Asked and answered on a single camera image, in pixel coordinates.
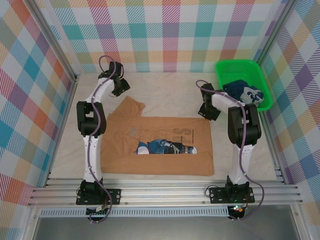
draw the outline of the colorful plaid backdrop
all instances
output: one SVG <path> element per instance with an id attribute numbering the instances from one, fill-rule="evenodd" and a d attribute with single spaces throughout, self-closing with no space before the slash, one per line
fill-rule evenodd
<path id="1" fill-rule="evenodd" d="M 15 240 L 72 85 L 23 0 L 0 0 L 0 240 Z"/>
<path id="2" fill-rule="evenodd" d="M 274 97 L 274 141 L 320 239 L 320 0 L 299 1 L 263 69 Z"/>
<path id="3" fill-rule="evenodd" d="M 48 1 L 58 22 L 44 9 Z M 85 72 L 99 72 L 104 54 L 131 72 L 212 72 L 218 60 L 253 59 L 285 2 L 38 0 L 57 35 L 56 25 L 62 26 L 67 56 L 74 52 Z"/>

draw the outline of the white cloth surface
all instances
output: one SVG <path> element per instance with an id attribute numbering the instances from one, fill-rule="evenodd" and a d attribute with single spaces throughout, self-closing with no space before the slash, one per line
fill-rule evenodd
<path id="1" fill-rule="evenodd" d="M 193 117 L 201 118 L 198 111 L 203 103 L 195 82 L 203 79 L 219 89 L 215 73 L 125 73 L 131 89 L 119 97 L 107 96 L 102 102 L 104 113 L 112 113 L 125 96 L 145 104 L 145 117 Z M 51 178 L 83 178 L 85 170 L 85 147 L 78 131 L 76 104 L 84 101 L 94 90 L 98 74 L 81 75 L 66 126 L 51 171 Z M 228 118 L 223 112 L 217 121 L 210 121 L 214 175 L 137 175 L 104 173 L 104 179 L 139 180 L 226 180 L 232 166 L 233 145 L 227 133 Z M 254 147 L 248 175 L 254 180 L 276 180 L 274 164 L 267 140 L 262 136 Z"/>

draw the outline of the purple cable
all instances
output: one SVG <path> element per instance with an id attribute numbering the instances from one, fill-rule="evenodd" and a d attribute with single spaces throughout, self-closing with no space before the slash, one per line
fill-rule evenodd
<path id="1" fill-rule="evenodd" d="M 203 91 L 205 91 L 205 92 L 208 92 L 208 93 L 214 93 L 214 94 L 218 94 L 218 95 L 224 96 L 224 97 L 226 97 L 227 99 L 229 99 L 229 100 L 233 101 L 234 103 L 236 103 L 236 104 L 241 108 L 241 110 L 242 110 L 243 122 L 244 122 L 244 123 L 247 122 L 246 110 L 245 110 L 244 106 L 243 106 L 239 101 L 235 100 L 233 97 L 229 96 L 229 95 L 226 94 L 225 92 L 208 90 L 208 89 L 205 89 L 205 88 L 203 88 L 203 87 L 200 87 L 200 86 L 198 85 L 199 82 L 203 82 L 203 83 L 205 83 L 205 84 L 208 84 L 208 82 L 205 81 L 205 80 L 197 80 L 197 81 L 195 82 L 195 85 L 196 85 L 198 88 L 200 88 L 201 90 L 203 90 Z M 244 150 L 245 143 L 246 143 L 246 133 L 247 133 L 247 124 L 243 124 L 243 138 L 242 138 L 242 143 L 241 143 L 240 153 L 239 153 L 239 165 L 240 165 L 240 169 L 241 169 L 243 175 L 246 177 L 246 179 L 248 179 L 249 182 L 252 182 L 252 183 L 258 185 L 258 186 L 261 188 L 261 190 L 262 190 L 262 197 L 261 197 L 261 201 L 259 202 L 259 204 L 258 204 L 258 206 L 256 207 L 256 209 L 253 210 L 251 213 L 249 213 L 247 216 L 241 218 L 241 221 L 249 218 L 249 217 L 252 216 L 254 213 L 256 213 L 256 212 L 258 211 L 258 209 L 261 207 L 261 205 L 262 205 L 262 203 L 263 203 L 263 201 L 264 201 L 264 199 L 265 199 L 265 189 L 264 189 L 264 187 L 263 187 L 259 182 L 252 180 L 252 179 L 247 175 L 247 173 L 245 172 L 244 168 L 242 167 L 242 152 L 243 152 L 243 150 Z"/>
<path id="2" fill-rule="evenodd" d="M 109 199 L 110 199 L 110 207 L 109 207 L 109 211 L 106 213 L 106 215 L 104 216 L 104 218 L 102 218 L 102 219 L 99 220 L 99 221 L 93 221 L 93 220 L 92 220 L 92 218 L 91 218 L 92 213 L 89 215 L 90 222 L 91 222 L 91 223 L 95 223 L 95 224 L 99 224 L 99 223 L 103 222 L 103 221 L 109 216 L 109 214 L 111 213 L 111 209 L 112 209 L 112 197 L 111 197 L 110 193 L 108 192 L 108 190 L 104 187 L 104 185 L 101 184 L 100 181 L 97 179 L 96 175 L 94 174 L 94 172 L 93 172 L 92 169 L 91 169 L 92 166 L 91 166 L 91 164 L 90 164 L 91 137 L 97 133 L 97 131 L 98 131 L 99 128 L 100 128 L 100 124 L 101 124 L 101 116 L 100 116 L 100 114 L 99 114 L 99 112 L 98 112 L 98 109 L 96 108 L 96 105 L 95 105 L 95 103 L 94 103 L 94 100 L 95 100 L 96 94 L 97 94 L 98 90 L 101 88 L 101 86 L 102 86 L 103 84 L 105 84 L 107 81 L 109 81 L 110 78 L 112 78 L 113 75 L 115 75 L 115 73 L 116 73 L 116 62 L 115 62 L 115 60 L 114 60 L 112 57 L 110 57 L 110 56 L 108 56 L 108 55 L 103 55 L 103 56 L 101 56 L 101 57 L 99 58 L 99 66 L 100 66 L 101 70 L 104 72 L 104 70 L 103 70 L 103 68 L 102 68 L 102 66 L 101 66 L 101 59 L 102 59 L 102 58 L 109 58 L 109 59 L 114 63 L 114 69 L 113 69 L 113 72 L 111 73 L 111 75 L 108 76 L 107 79 L 104 80 L 102 83 L 100 83 L 100 84 L 98 85 L 98 87 L 96 87 L 96 89 L 95 89 L 94 92 L 93 92 L 92 98 L 91 98 L 91 104 L 92 104 L 93 110 L 95 111 L 95 113 L 96 113 L 96 115 L 97 115 L 97 118 L 98 118 L 98 125 L 96 126 L 96 129 L 89 135 L 88 151 L 87 151 L 87 163 L 88 163 L 88 168 L 89 168 L 89 171 L 90 171 L 92 177 L 94 178 L 94 180 L 98 183 L 98 185 L 105 191 L 105 193 L 106 193 L 107 196 L 109 197 Z"/>

